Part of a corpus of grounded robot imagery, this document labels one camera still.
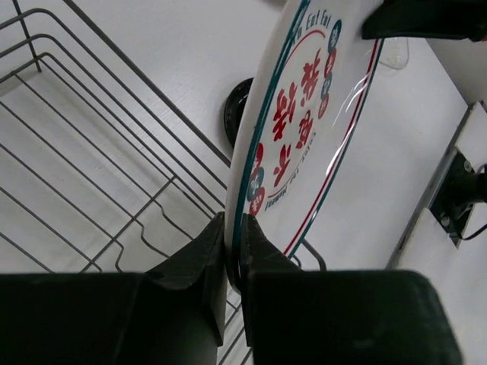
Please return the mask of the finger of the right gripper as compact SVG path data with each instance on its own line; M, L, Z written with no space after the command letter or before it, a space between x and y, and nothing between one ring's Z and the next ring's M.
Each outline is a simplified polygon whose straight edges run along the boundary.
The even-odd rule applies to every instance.
M364 40L413 37L486 40L485 1L384 1L361 26Z

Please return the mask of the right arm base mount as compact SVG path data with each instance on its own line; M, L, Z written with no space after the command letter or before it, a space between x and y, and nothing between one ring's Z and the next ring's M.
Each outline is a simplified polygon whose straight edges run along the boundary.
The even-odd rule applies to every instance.
M486 231L483 225L474 233L465 234L473 209L485 203L486 165L474 169L460 149L454 147L435 188L429 210L455 247Z

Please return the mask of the aluminium rail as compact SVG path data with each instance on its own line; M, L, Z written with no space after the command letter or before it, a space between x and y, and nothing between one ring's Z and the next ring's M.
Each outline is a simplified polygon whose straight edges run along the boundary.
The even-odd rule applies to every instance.
M407 242L412 237L415 226L419 222L419 218L420 218L421 213L424 210L427 210L430 212L429 205L432 202L435 188L437 187L438 182L441 178L441 175L444 172L444 169L447 165L448 156L450 155L450 152L453 150L454 147L457 147L460 149L457 142L460 140L460 137L461 137L464 129L466 128L468 120L471 119L471 117L473 117L474 113L476 113L476 112L479 112L483 115L486 114L486 104L484 101L481 100L479 102L472 103L468 106L463 118L460 121L459 126L457 127L457 130L454 133L454 136L450 140L450 142L449 142L449 144L448 144L448 146L447 146L447 148L443 154L443 157L440 160L440 163L438 164L435 172L433 173L425 191L422 194L422 197L419 199L419 202L416 205L416 208L413 211L412 216L409 219L409 222L406 225L406 228L403 231L403 233L399 239L399 242L397 243L396 248L394 249L393 254L391 255L391 257L387 263L388 268L396 268L399 265L400 256L403 254L404 249L406 248Z

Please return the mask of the black plate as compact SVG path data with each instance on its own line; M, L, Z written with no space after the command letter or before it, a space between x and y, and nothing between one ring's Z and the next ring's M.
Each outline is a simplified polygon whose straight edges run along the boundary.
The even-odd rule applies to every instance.
M223 125L227 139L234 148L253 78L240 82L229 94L223 108Z

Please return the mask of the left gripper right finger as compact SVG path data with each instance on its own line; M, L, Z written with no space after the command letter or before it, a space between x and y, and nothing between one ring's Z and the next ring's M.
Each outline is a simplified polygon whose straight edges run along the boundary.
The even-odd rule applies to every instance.
M240 292L256 364L459 364L431 282L404 270L305 271L243 219Z

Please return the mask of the white plate red characters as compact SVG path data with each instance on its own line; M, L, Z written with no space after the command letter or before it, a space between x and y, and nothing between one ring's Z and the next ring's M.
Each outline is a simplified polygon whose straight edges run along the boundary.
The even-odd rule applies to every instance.
M225 202L231 286L240 289L244 218L292 256L336 178L361 118L383 41L361 28L378 1L288 1L253 78Z

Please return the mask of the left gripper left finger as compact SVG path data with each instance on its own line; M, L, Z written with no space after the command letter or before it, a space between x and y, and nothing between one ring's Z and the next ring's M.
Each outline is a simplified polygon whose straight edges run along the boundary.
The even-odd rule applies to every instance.
M1 277L3 364L214 364L224 339L223 214L146 272Z

